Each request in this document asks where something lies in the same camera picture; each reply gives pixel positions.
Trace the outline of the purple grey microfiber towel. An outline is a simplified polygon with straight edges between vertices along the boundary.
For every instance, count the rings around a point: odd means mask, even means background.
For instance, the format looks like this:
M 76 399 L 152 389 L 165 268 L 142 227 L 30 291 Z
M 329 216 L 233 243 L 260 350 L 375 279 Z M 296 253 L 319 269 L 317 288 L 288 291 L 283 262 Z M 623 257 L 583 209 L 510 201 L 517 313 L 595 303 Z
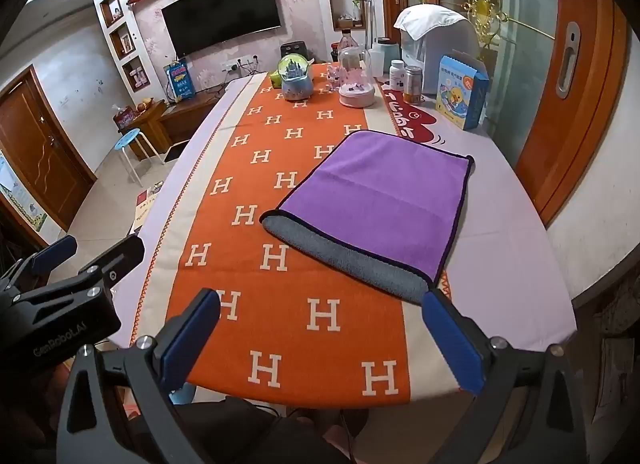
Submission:
M 419 305 L 454 245 L 473 167 L 469 155 L 355 132 L 260 222 L 300 253 Z

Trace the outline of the blue round stool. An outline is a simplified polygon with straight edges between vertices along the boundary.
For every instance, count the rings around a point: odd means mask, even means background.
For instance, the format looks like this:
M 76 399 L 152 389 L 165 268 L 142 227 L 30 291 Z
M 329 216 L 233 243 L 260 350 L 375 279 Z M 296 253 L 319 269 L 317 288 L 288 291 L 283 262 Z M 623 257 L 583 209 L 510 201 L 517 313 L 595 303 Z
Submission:
M 132 145 L 138 146 L 138 149 L 142 152 L 145 159 L 151 160 L 152 158 L 157 158 L 157 160 L 162 164 L 165 164 L 165 160 L 153 146 L 151 140 L 146 137 L 140 128 L 131 128 L 130 131 L 126 132 L 118 139 L 118 142 L 114 145 L 114 150 L 118 152 L 122 157 L 122 160 L 124 160 L 124 165 L 131 179 L 139 186 L 142 186 L 142 181 L 137 169 L 134 167 L 134 163 L 132 163 L 131 158 L 129 157 L 129 151 L 131 150 Z

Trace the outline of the wooden tv cabinet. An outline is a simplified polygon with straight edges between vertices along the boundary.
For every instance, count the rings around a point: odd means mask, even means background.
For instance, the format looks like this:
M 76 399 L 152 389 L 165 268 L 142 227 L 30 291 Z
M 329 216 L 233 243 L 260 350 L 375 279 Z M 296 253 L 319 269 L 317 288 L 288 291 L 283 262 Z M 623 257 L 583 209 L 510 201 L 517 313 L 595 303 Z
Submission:
M 201 92 L 172 106 L 165 100 L 153 100 L 151 106 L 126 125 L 120 134 L 140 128 L 155 150 L 164 154 L 177 143 L 189 140 L 219 99 L 215 92 Z

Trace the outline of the pink tablecloth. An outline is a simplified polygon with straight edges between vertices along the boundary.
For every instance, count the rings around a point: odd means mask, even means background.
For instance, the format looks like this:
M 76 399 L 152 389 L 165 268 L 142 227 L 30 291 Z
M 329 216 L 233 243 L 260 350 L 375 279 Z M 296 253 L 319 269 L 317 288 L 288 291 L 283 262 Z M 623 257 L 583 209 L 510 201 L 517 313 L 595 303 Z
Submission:
M 142 278 L 151 260 L 149 248 L 160 236 L 160 215 L 174 203 L 188 164 L 250 78 L 228 85 L 151 206 L 140 231 L 143 262 L 116 285 L 114 303 L 122 325 L 112 337 L 115 344 L 128 346 L 141 336 L 134 335 L 132 326 Z M 384 102 L 375 102 L 364 111 L 375 106 L 383 106 L 390 118 Z M 438 130 L 446 136 L 448 151 L 467 153 L 474 160 L 461 223 L 444 266 L 452 302 L 485 333 L 502 336 L 514 347 L 536 350 L 566 341 L 576 328 L 574 309 L 533 203 L 489 138 L 461 132 L 450 124 L 439 124 Z M 381 132 L 374 128 L 359 131 Z M 398 136 L 394 125 L 392 132 L 381 133 Z

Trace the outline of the green small item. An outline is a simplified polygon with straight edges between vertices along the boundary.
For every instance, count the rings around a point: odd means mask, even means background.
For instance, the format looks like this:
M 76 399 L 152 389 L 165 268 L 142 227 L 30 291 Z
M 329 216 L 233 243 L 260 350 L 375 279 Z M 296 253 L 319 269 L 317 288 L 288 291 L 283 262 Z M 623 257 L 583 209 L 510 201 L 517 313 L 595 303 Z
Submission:
M 278 70 L 269 73 L 269 79 L 273 88 L 282 86 L 282 79 Z

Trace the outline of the blue castle snow globe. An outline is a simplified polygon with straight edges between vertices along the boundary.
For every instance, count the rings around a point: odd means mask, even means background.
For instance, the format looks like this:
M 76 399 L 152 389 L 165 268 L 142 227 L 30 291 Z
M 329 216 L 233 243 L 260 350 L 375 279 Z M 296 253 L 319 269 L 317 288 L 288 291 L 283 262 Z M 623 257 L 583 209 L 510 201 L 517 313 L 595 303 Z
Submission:
M 301 102 L 314 92 L 311 62 L 301 54 L 287 54 L 278 65 L 281 93 L 288 102 Z

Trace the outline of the black small appliance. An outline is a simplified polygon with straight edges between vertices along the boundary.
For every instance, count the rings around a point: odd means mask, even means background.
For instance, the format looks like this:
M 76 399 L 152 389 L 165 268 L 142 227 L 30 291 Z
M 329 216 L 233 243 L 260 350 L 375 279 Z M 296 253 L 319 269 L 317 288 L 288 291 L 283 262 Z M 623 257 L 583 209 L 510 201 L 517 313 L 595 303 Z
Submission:
M 312 59 L 312 55 L 309 53 L 308 47 L 304 41 L 284 43 L 280 46 L 280 53 L 282 57 L 289 54 L 297 54 L 303 56 L 307 60 Z

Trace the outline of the pink glass dome ornament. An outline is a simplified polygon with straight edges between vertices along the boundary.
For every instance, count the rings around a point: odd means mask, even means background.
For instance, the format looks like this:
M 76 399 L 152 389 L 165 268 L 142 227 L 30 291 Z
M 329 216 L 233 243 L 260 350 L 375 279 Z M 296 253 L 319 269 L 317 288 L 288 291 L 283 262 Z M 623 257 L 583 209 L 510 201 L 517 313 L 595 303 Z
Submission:
M 345 71 L 338 99 L 343 106 L 363 109 L 375 102 L 374 79 L 370 66 L 370 55 L 361 47 L 345 47 L 338 54 L 340 67 Z

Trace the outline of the clear glass bottle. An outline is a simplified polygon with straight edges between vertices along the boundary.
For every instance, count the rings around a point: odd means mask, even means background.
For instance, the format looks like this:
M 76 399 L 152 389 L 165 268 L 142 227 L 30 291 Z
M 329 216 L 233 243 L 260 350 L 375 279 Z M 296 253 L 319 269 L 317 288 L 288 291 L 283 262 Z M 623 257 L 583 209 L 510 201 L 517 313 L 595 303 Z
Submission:
M 337 58 L 345 69 L 358 65 L 359 46 L 352 37 L 352 30 L 343 29 L 340 42 L 337 44 Z

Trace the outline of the teal lidded container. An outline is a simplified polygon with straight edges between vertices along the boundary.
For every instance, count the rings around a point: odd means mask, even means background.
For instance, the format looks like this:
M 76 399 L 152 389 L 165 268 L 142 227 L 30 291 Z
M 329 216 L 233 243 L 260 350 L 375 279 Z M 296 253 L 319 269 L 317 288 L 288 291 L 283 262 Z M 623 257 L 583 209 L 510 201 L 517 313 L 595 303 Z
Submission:
M 387 74 L 393 60 L 401 59 L 399 44 L 390 38 L 377 38 L 373 43 L 373 49 L 382 57 L 382 72 Z

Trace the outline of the wooden sliding glass door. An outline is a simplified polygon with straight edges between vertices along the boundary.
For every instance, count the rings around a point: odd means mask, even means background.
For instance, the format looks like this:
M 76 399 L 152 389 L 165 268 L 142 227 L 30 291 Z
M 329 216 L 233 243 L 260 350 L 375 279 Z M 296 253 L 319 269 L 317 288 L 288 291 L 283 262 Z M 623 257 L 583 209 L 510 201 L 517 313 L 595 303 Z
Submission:
M 414 4 L 433 3 L 466 18 L 465 0 L 382 0 L 384 29 Z M 501 0 L 513 18 L 550 33 L 554 41 L 503 24 L 480 60 L 489 77 L 485 126 L 541 220 L 550 224 L 587 172 L 612 119 L 626 71 L 629 22 L 615 0 Z M 567 99 L 555 94 L 566 26 L 582 30 Z

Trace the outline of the white cloth cover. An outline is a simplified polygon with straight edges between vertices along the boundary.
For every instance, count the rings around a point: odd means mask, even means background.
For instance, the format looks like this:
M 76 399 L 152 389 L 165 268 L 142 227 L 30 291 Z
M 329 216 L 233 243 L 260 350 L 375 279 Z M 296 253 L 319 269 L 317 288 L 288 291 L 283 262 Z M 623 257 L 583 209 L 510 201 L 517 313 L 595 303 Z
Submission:
M 397 17 L 394 28 L 407 33 L 413 41 L 440 27 L 453 26 L 465 20 L 461 14 L 436 4 L 418 4 L 405 8 Z

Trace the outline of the white water dispenser appliance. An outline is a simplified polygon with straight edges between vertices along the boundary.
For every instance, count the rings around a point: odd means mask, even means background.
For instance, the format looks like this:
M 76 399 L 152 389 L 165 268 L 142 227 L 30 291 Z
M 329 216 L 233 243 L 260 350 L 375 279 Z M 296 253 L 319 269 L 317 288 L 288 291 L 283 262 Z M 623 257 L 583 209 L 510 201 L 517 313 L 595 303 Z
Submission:
M 399 30 L 402 60 L 407 66 L 422 69 L 423 95 L 436 94 L 442 57 L 463 53 L 476 58 L 480 54 L 480 43 L 473 26 L 461 16 L 438 17 L 434 24 L 419 24 L 413 30 L 403 24 Z

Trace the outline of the white wall shelf unit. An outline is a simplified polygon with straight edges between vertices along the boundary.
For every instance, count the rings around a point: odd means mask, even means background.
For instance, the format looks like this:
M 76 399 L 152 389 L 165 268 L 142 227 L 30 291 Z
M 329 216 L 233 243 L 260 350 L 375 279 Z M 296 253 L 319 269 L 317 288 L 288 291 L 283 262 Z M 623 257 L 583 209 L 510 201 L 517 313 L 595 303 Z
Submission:
M 115 67 L 136 106 L 165 98 L 128 0 L 93 0 Z

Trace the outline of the black wall television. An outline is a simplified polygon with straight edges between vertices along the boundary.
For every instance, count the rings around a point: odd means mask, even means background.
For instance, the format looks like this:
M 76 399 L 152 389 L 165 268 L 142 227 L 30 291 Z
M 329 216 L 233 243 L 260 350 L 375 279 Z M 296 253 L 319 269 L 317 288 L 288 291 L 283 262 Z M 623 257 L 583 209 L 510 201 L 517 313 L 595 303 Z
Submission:
M 178 0 L 162 14 L 179 58 L 281 25 L 277 0 Z

